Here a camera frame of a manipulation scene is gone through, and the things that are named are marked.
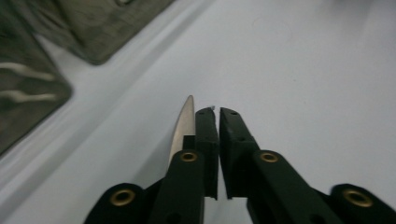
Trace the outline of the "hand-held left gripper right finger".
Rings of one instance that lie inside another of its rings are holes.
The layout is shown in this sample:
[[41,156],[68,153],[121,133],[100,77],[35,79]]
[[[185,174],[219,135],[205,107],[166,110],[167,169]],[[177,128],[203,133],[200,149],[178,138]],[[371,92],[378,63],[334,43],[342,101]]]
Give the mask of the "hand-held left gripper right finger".
[[219,139],[227,197],[247,198],[254,224],[343,224],[283,156],[259,148],[238,112],[220,110]]

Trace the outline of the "steel table knife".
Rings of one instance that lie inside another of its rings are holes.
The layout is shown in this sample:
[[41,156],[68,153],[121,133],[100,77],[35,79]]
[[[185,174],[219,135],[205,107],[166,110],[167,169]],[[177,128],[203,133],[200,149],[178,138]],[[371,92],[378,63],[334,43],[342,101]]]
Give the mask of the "steel table knife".
[[183,148],[185,135],[195,135],[195,112],[193,96],[189,95],[178,115],[169,154],[169,162]]

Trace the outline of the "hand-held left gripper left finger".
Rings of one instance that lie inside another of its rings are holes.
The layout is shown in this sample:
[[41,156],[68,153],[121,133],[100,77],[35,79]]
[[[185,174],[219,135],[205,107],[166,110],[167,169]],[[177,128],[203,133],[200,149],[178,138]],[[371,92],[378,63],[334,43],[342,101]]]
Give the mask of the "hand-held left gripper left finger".
[[184,137],[162,180],[148,224],[203,224],[205,198],[218,197],[219,136],[207,107],[195,113],[195,134]]

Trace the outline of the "white chopstick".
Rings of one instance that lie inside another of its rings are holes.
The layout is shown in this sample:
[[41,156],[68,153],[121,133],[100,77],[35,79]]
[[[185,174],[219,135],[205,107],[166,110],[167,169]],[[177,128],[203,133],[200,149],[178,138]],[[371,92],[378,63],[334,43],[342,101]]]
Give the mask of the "white chopstick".
[[0,91],[0,99],[8,99],[13,103],[21,104],[27,102],[56,101],[57,96],[52,93],[27,94],[24,91]]

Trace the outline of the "wire basket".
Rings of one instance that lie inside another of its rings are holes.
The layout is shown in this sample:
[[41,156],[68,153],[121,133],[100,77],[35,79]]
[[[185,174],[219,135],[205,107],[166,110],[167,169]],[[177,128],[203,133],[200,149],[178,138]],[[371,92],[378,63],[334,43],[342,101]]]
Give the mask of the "wire basket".
[[72,95],[71,86],[25,25],[0,17],[0,91],[11,90],[52,93],[57,100],[17,104],[0,99],[0,155]]
[[103,64],[176,0],[10,0],[39,35]]

